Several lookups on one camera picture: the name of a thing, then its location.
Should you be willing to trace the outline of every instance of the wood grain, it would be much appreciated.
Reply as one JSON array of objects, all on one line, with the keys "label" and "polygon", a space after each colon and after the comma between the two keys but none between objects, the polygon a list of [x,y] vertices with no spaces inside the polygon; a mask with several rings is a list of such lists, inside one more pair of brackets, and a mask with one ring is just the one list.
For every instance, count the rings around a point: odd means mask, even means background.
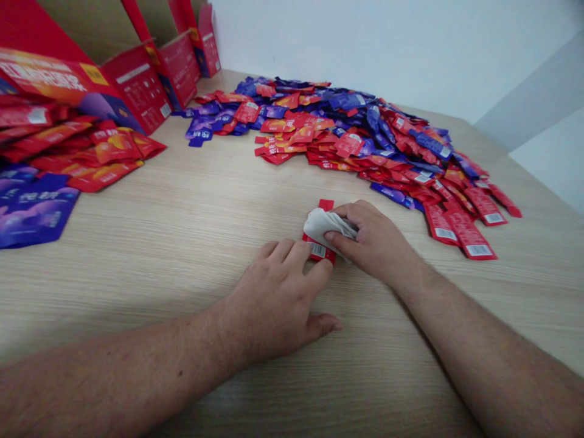
[{"label": "wood grain", "polygon": [[[244,77],[223,71],[200,81],[200,93],[233,90]],[[412,112],[449,129],[522,208],[522,220],[479,225],[500,260],[471,262],[432,240],[420,213],[354,174],[301,156],[266,163],[253,154],[254,133],[189,148],[189,120],[173,117],[153,135],[169,149],[82,195],[60,241],[0,251],[0,360],[200,311],[233,289],[265,241],[300,238],[320,198],[362,198],[437,269],[583,373],[582,218],[468,123]],[[314,310],[338,315],[345,329],[237,376],[152,436],[481,435],[384,286],[339,262]]]}]

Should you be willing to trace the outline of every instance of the white cloth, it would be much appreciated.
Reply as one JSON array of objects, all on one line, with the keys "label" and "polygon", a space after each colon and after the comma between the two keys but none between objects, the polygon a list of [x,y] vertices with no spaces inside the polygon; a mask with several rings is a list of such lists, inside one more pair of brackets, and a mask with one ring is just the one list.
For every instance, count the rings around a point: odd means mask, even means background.
[{"label": "white cloth", "polygon": [[356,226],[347,220],[341,219],[338,214],[326,212],[321,208],[312,210],[304,223],[304,232],[308,237],[322,246],[326,246],[331,251],[335,251],[345,262],[351,263],[324,237],[327,231],[338,231],[343,236],[355,240],[357,237]]}]

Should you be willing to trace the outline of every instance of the cardboard box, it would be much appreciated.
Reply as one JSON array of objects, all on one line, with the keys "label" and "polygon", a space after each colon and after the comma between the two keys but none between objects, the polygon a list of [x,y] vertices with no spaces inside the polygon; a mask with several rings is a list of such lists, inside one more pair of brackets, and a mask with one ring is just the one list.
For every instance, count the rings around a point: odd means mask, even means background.
[{"label": "cardboard box", "polygon": [[0,7],[0,69],[23,91],[146,135],[170,114],[119,0],[0,0]]},{"label": "cardboard box", "polygon": [[173,19],[172,8],[176,2],[122,0],[122,4],[138,37],[146,45],[170,103],[175,110],[183,110],[196,95],[196,81],[201,71],[189,31],[177,26]]},{"label": "cardboard box", "polygon": [[[205,77],[214,76],[221,70],[215,32],[213,31],[213,7],[201,0],[169,0],[176,2],[174,14],[178,29],[190,31],[190,37],[195,48],[196,60],[199,62],[201,74]],[[196,24],[195,10],[198,7],[199,25]]]}]

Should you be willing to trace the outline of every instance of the forearm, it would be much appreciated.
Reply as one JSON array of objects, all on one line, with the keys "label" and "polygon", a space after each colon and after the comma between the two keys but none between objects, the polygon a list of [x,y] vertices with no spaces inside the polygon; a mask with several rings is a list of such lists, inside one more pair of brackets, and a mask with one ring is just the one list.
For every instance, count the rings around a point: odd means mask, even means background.
[{"label": "forearm", "polygon": [[467,406],[493,436],[575,436],[583,380],[515,333],[431,267],[395,290]]},{"label": "forearm", "polygon": [[217,313],[93,339],[0,370],[0,436],[136,436],[244,364]]}]

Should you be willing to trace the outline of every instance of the pile of packets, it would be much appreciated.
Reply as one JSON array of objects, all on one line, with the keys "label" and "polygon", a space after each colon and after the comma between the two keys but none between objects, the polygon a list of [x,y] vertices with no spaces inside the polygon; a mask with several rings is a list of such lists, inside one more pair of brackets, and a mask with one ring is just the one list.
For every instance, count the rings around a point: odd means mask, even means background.
[{"label": "pile of packets", "polygon": [[255,155],[275,165],[305,154],[308,164],[355,172],[371,189],[425,214],[432,237],[460,247],[469,259],[497,256],[475,226],[507,224],[521,211],[489,180],[489,173],[456,151],[448,131],[365,92],[330,83],[248,77],[235,92],[195,98],[185,137],[202,146],[216,135],[259,130]]},{"label": "pile of packets", "polygon": [[166,149],[37,95],[0,96],[0,129],[0,249],[59,239],[80,191],[101,190]]}]

